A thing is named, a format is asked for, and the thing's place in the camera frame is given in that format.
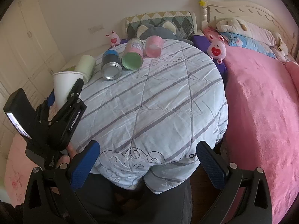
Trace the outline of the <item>person's left hand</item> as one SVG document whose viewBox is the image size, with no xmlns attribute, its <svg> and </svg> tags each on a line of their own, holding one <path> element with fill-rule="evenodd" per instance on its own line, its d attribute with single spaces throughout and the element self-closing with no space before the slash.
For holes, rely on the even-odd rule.
<svg viewBox="0 0 299 224">
<path fill-rule="evenodd" d="M 66 151 L 67 155 L 63 155 L 60 157 L 60 159 L 57 161 L 56 168 L 58 168 L 63 163 L 69 164 L 77 154 L 77 151 L 75 150 L 71 142 L 66 147 Z"/>
</svg>

